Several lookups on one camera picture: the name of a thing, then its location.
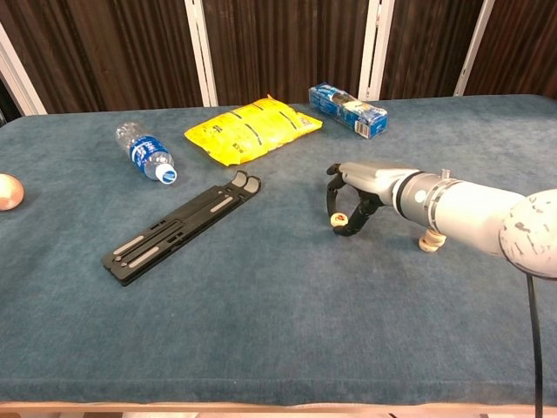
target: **yellow plastic package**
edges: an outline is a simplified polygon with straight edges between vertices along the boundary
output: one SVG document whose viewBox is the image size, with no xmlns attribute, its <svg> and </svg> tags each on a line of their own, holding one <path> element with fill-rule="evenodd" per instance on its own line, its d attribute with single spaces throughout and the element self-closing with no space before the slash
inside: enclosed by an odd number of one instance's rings
<svg viewBox="0 0 557 418">
<path fill-rule="evenodd" d="M 322 124 L 268 96 L 209 119 L 184 135 L 219 163 L 233 165 L 261 157 Z"/>
</svg>

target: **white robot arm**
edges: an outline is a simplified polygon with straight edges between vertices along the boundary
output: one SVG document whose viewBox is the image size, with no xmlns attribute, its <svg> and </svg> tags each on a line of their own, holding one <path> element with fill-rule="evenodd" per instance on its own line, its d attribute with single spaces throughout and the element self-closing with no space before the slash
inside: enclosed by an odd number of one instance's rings
<svg viewBox="0 0 557 418">
<path fill-rule="evenodd" d="M 508 259 L 525 273 L 557 278 L 557 189 L 521 194 L 451 179 L 389 163 L 332 165 L 327 211 L 336 212 L 338 189 L 354 187 L 360 203 L 335 233 L 353 235 L 381 206 L 462 241 L 484 253 Z"/>
</svg>

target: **water bottle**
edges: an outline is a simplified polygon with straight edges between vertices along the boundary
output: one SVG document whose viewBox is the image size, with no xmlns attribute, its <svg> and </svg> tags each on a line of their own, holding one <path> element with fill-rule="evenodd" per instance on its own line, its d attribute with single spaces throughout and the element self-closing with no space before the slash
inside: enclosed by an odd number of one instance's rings
<svg viewBox="0 0 557 418">
<path fill-rule="evenodd" d="M 149 179 L 160 180 L 165 185 L 174 183 L 178 174 L 171 154 L 143 125 L 138 122 L 120 125 L 116 129 L 116 141 Z"/>
</svg>

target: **black cable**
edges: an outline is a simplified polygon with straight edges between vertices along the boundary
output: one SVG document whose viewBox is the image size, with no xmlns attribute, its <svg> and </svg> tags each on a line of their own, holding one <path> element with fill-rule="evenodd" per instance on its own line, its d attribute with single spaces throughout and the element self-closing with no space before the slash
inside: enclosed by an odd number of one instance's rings
<svg viewBox="0 0 557 418">
<path fill-rule="evenodd" d="M 535 418 L 543 416 L 543 374 L 541 368 L 541 338 L 538 307 L 534 291 L 532 274 L 527 274 L 528 301 L 530 302 L 530 320 L 532 321 L 532 340 L 534 342 L 534 370 L 535 370 Z"/>
</svg>

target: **cardboard box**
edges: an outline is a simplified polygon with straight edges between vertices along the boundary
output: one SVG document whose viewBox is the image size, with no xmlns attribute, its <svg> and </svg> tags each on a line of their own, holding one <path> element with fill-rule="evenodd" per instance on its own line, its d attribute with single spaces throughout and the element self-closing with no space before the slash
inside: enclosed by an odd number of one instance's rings
<svg viewBox="0 0 557 418">
<path fill-rule="evenodd" d="M 367 139 L 387 128 L 385 109 L 360 102 L 327 83 L 310 88 L 310 105 Z"/>
</svg>

